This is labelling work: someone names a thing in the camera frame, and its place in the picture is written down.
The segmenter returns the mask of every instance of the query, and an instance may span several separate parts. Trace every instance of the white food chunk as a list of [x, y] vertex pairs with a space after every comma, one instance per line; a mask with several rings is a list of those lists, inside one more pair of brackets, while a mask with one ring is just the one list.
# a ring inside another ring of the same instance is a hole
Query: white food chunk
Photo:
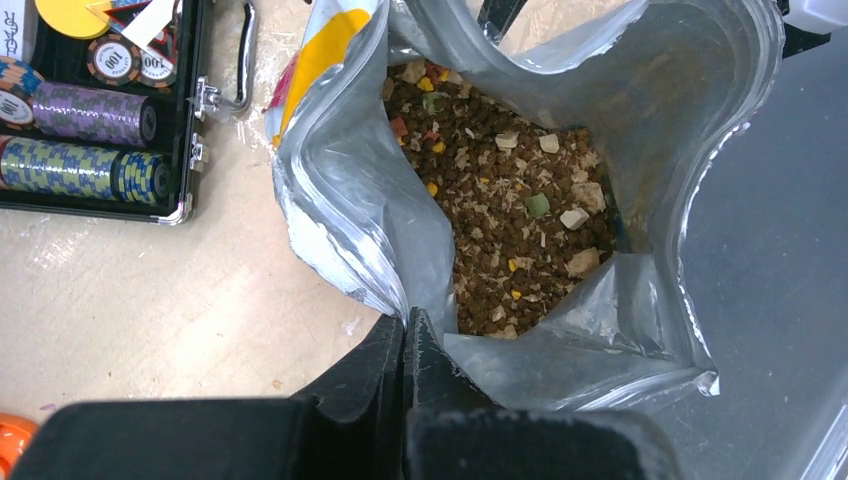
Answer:
[[575, 208], [574, 210], [566, 210], [562, 215], [559, 216], [559, 221], [565, 225], [565, 228], [569, 230], [577, 230], [586, 220], [589, 219], [589, 214], [586, 213], [586, 210], [583, 210], [580, 207]]
[[427, 66], [424, 59], [414, 60], [406, 64], [403, 73], [400, 74], [400, 79], [406, 83], [418, 83], [421, 77], [427, 74]]
[[574, 194], [577, 203], [592, 215], [603, 212], [607, 208], [604, 191], [601, 189], [600, 183], [575, 183], [571, 186], [571, 193]]
[[508, 150], [518, 146], [518, 132], [499, 133], [495, 136], [495, 143], [501, 150]]
[[557, 153], [559, 151], [559, 138], [555, 133], [539, 137], [539, 146], [542, 147], [543, 152]]
[[507, 325], [503, 330], [486, 336], [491, 338], [502, 338], [504, 340], [515, 340], [518, 338], [518, 333], [515, 331], [515, 327]]
[[598, 268], [601, 264], [601, 259], [598, 255], [597, 248], [587, 248], [577, 255], [571, 257], [571, 260], [565, 265], [568, 274], [572, 277], [586, 278], [592, 273], [592, 270]]

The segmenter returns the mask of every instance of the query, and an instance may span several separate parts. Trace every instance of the yellow poker chip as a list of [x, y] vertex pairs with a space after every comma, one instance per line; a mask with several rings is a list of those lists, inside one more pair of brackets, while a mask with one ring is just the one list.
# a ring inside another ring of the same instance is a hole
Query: yellow poker chip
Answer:
[[38, 14], [59, 33], [89, 40], [109, 30], [109, 25], [88, 9], [92, 0], [35, 0]]

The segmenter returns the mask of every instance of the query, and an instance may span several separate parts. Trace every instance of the orange object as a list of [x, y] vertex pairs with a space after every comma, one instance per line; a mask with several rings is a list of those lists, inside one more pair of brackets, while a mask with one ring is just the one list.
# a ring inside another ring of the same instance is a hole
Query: orange object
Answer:
[[393, 118], [392, 121], [389, 122], [389, 126], [392, 127], [392, 132], [394, 132], [396, 137], [402, 137], [409, 134], [409, 130], [406, 128], [406, 122], [404, 122], [400, 117]]
[[433, 83], [433, 85], [438, 85], [439, 83], [444, 81], [444, 80], [442, 80], [442, 73], [447, 72], [447, 70], [448, 69], [445, 68], [445, 67], [442, 67], [440, 65], [436, 65], [434, 63], [427, 62], [427, 74], [426, 75], [427, 75], [427, 78], [430, 79], [430, 82]]
[[25, 418], [0, 413], [0, 473], [9, 478], [12, 467], [32, 441], [38, 425]]
[[440, 138], [442, 138], [442, 134], [439, 132], [434, 132], [432, 130], [427, 131], [427, 134], [424, 135], [424, 140], [428, 138], [432, 138], [434, 142], [438, 142]]

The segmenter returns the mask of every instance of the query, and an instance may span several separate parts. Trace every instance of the red food piece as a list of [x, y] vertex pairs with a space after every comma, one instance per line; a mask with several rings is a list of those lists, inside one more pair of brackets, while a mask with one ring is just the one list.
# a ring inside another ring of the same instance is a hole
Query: red food piece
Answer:
[[442, 75], [442, 72], [447, 70], [447, 68], [436, 65], [434, 63], [430, 63], [430, 62], [427, 62], [426, 68], [427, 68], [427, 78], [429, 78], [430, 81], [433, 82], [433, 85], [438, 85], [438, 84], [442, 83], [442, 81], [439, 80], [439, 77]]
[[402, 137], [409, 133], [409, 130], [406, 129], [406, 122], [403, 121], [400, 117], [395, 117], [389, 122], [389, 126], [392, 127], [392, 132], [394, 132], [395, 137]]
[[442, 134], [439, 132], [434, 132], [432, 130], [428, 131], [426, 135], [424, 135], [424, 140], [428, 138], [432, 138], [434, 142], [438, 142], [440, 138], [442, 138]]

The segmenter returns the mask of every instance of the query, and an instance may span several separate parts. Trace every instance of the resealable bag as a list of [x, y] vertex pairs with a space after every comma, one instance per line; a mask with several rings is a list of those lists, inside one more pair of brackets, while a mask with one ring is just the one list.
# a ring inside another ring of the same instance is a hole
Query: resealable bag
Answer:
[[[384, 313], [426, 309], [448, 355], [506, 407], [716, 395], [680, 251], [710, 162], [770, 89], [779, 13], [766, 0], [631, 1], [566, 28], [544, 8], [569, 2], [538, 3], [541, 13], [513, 25], [531, 41], [507, 48], [509, 35], [480, 21], [485, 5], [318, 0], [284, 102], [266, 117], [280, 142], [274, 186], [291, 246]], [[543, 128], [587, 126], [609, 167], [618, 251], [517, 340], [456, 333], [451, 226], [381, 101], [387, 64], [416, 56]]]

